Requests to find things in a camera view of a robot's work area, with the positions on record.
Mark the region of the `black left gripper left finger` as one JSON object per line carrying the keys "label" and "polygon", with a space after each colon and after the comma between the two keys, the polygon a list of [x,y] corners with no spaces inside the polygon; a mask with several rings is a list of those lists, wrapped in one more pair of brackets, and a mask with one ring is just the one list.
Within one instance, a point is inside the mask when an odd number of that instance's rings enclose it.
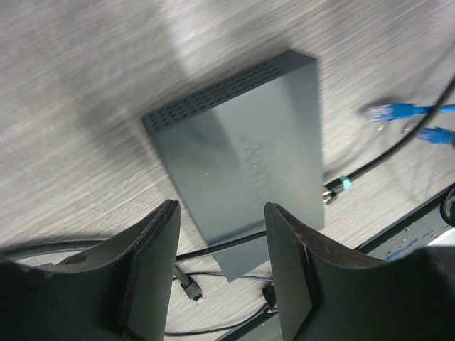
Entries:
{"label": "black left gripper left finger", "polygon": [[3,256],[1,339],[162,340],[180,224],[180,204],[167,200],[60,263]]}

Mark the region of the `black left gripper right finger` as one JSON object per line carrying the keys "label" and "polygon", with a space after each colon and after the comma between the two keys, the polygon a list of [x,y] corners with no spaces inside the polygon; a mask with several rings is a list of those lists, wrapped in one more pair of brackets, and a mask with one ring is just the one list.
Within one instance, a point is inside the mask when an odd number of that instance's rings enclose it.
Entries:
{"label": "black left gripper right finger", "polygon": [[282,206],[264,208],[285,340],[453,340],[454,249],[395,261],[350,249]]}

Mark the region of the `black network switch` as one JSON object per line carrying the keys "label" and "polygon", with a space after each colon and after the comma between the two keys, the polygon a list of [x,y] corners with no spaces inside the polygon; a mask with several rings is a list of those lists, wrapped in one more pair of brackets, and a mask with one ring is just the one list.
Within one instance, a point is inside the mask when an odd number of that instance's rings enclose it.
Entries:
{"label": "black network switch", "polygon": [[265,229],[280,204],[324,226],[319,64],[288,50],[142,118],[207,244]]}

